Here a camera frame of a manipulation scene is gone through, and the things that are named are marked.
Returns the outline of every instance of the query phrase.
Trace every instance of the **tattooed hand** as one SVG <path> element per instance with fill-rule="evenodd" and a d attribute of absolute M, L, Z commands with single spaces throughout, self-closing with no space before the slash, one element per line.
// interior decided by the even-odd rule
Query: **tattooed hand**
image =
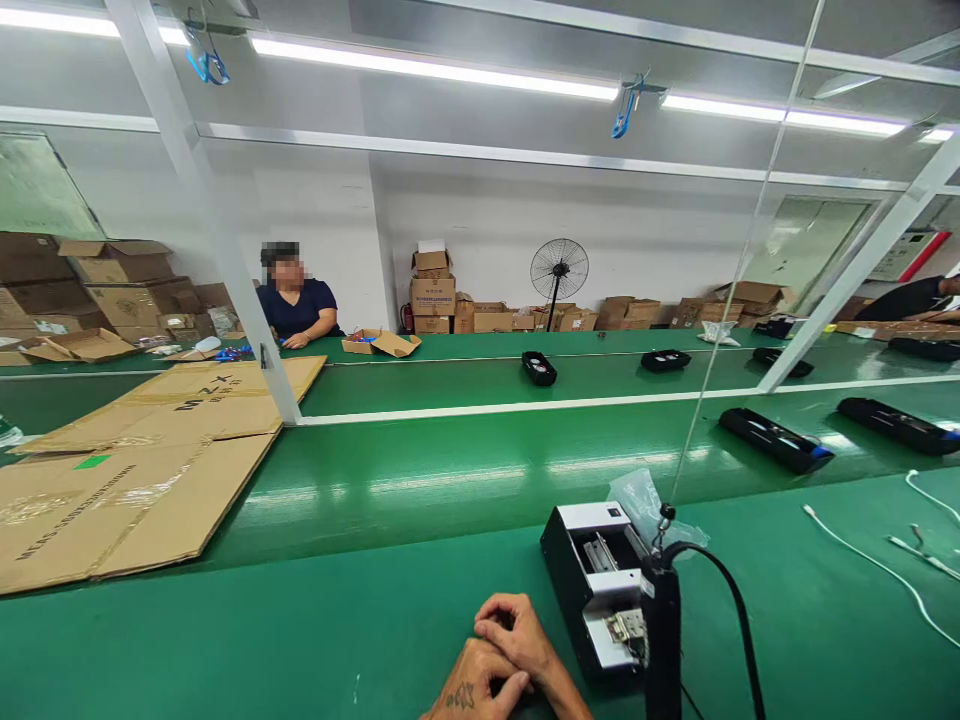
<path fill-rule="evenodd" d="M 504 680 L 496 697 L 492 680 Z M 486 640 L 470 638 L 463 646 L 440 697 L 421 720 L 506 720 L 530 676 L 520 672 Z"/>

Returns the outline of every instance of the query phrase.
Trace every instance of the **door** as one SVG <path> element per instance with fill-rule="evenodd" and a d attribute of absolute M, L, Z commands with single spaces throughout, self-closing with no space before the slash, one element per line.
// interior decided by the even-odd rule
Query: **door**
<path fill-rule="evenodd" d="M 807 296 L 817 280 L 843 256 L 870 207 L 860 201 L 785 198 L 744 279 L 789 287 L 796 301 L 783 309 L 803 310 L 815 300 Z"/>

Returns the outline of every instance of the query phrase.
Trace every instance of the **standing fan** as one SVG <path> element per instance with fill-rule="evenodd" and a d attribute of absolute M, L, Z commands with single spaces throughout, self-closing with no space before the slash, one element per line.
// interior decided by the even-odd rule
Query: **standing fan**
<path fill-rule="evenodd" d="M 557 238 L 537 250 L 530 263 L 530 280 L 537 292 L 550 300 L 547 332 L 553 327 L 553 310 L 557 300 L 573 295 L 587 280 L 590 261 L 579 243 Z"/>

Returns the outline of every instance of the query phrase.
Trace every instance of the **clear plastic bag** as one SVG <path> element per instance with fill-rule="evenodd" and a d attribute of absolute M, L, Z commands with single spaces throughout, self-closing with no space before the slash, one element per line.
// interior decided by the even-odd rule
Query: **clear plastic bag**
<path fill-rule="evenodd" d="M 703 330 L 700 335 L 697 335 L 701 340 L 705 340 L 709 343 L 715 343 L 717 338 L 720 338 L 721 345 L 732 345 L 733 347 L 740 347 L 740 343 L 730 337 L 730 331 L 737 326 L 737 321 L 728 321 L 725 323 L 710 322 L 709 320 L 701 321 L 703 323 Z"/>
<path fill-rule="evenodd" d="M 660 495 L 653 485 L 653 478 L 647 468 L 640 468 L 618 477 L 610 483 L 610 494 L 607 501 L 616 500 L 620 503 L 634 529 L 649 546 L 657 536 L 657 526 L 660 524 Z M 686 523 L 674 521 L 663 536 L 663 545 L 683 540 L 706 547 L 710 536 L 703 530 Z M 689 554 L 680 554 L 677 560 L 689 557 Z"/>

